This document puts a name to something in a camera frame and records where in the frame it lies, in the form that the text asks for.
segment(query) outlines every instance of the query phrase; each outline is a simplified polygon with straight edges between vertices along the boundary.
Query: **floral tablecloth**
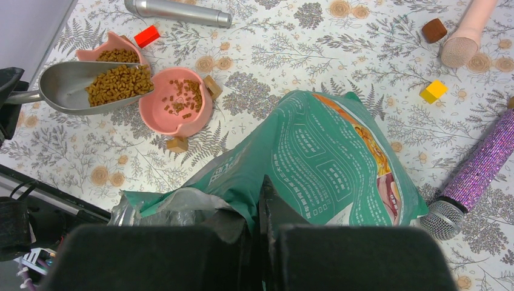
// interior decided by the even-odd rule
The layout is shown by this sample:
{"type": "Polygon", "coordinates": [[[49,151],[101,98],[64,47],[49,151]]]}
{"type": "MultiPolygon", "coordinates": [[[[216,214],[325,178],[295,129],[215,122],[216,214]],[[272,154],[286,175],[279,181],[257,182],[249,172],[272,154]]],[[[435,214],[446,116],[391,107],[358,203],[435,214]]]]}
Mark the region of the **floral tablecloth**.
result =
{"type": "MultiPolygon", "coordinates": [[[[514,0],[499,0],[479,53],[465,67],[440,64],[441,43],[421,27],[440,18],[449,33],[469,0],[186,0],[230,12],[231,29],[130,14],[122,0],[80,0],[49,64],[72,60],[112,30],[133,37],[155,25],[143,49],[154,72],[189,67],[224,89],[208,126],[174,154],[148,129],[137,104],[106,115],[67,116],[45,103],[23,106],[0,162],[104,209],[119,189],[180,186],[247,136],[294,89],[356,92],[426,200],[448,182],[514,95],[514,0]],[[435,79],[449,91],[429,105],[419,92],[435,79]]],[[[463,290],[514,290],[514,172],[511,158],[455,239],[442,242],[463,290]]]]}

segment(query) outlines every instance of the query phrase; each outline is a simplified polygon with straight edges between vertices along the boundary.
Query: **red block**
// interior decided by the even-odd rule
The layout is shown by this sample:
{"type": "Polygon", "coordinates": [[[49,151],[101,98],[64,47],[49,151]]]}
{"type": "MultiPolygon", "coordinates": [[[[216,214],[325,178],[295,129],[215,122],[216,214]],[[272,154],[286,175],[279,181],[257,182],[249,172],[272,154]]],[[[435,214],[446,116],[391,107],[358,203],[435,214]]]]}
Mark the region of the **red block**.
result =
{"type": "Polygon", "coordinates": [[[149,45],[152,41],[161,37],[157,32],[157,28],[151,25],[149,28],[143,30],[138,35],[134,36],[134,40],[138,43],[140,48],[144,48],[149,45]]]}

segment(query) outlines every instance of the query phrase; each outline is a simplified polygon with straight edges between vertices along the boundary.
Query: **rhinestone microphone handle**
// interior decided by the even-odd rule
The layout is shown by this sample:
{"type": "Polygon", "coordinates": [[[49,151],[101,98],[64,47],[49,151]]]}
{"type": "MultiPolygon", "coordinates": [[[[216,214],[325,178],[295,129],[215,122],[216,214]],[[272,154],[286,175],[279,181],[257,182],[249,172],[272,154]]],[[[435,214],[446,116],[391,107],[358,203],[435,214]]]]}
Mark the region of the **rhinestone microphone handle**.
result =
{"type": "Polygon", "coordinates": [[[442,195],[471,211],[496,174],[514,152],[514,109],[509,108],[471,154],[442,195]]]}

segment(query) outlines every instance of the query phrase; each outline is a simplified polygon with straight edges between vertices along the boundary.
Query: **dry cat food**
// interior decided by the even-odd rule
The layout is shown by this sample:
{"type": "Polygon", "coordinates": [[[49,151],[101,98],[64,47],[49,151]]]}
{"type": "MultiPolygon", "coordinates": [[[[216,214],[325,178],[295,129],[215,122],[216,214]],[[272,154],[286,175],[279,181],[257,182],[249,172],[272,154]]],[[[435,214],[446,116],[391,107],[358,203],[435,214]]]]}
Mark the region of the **dry cat food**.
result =
{"type": "Polygon", "coordinates": [[[91,107],[143,95],[153,90],[148,65],[127,67],[120,65],[102,73],[85,88],[91,107]]]}
{"type": "Polygon", "coordinates": [[[96,60],[99,62],[139,62],[139,57],[133,50],[115,48],[114,50],[104,50],[96,60]]]}
{"type": "MultiPolygon", "coordinates": [[[[199,82],[191,80],[184,80],[184,82],[180,82],[178,80],[171,80],[170,84],[176,86],[177,92],[176,96],[170,96],[170,101],[172,102],[172,109],[169,110],[170,106],[166,105],[164,107],[164,110],[168,111],[170,114],[178,114],[180,111],[184,109],[194,110],[196,113],[200,112],[200,108],[202,108],[203,102],[199,82]]],[[[167,97],[164,97],[161,101],[166,102],[167,97]]],[[[191,116],[191,113],[187,113],[185,115],[182,115],[182,118],[186,119],[191,116]]]]}

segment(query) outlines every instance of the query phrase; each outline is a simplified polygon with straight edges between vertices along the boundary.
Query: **brown block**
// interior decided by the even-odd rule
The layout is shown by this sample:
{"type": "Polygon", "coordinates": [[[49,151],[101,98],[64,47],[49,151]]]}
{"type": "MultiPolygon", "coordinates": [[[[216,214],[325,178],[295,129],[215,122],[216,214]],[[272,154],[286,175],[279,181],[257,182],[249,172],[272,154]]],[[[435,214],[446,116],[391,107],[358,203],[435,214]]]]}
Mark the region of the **brown block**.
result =
{"type": "Polygon", "coordinates": [[[207,86],[207,90],[209,91],[210,96],[212,97],[212,100],[216,100],[216,98],[221,95],[223,90],[221,90],[221,88],[216,84],[211,76],[205,77],[204,82],[205,86],[207,86]]]}
{"type": "Polygon", "coordinates": [[[126,37],[126,36],[122,35],[122,36],[121,36],[121,38],[122,38],[122,39],[125,39],[126,41],[128,41],[128,42],[130,42],[132,45],[134,45],[134,43],[133,43],[133,42],[131,42],[131,40],[130,40],[130,39],[128,39],[128,37],[126,37]]]}
{"type": "Polygon", "coordinates": [[[429,23],[425,24],[421,29],[421,32],[423,32],[423,35],[429,44],[439,41],[448,33],[446,27],[444,27],[444,24],[439,18],[433,19],[429,23]]]}
{"type": "Polygon", "coordinates": [[[183,153],[188,147],[187,138],[173,138],[166,141],[166,148],[174,153],[183,153]]]}

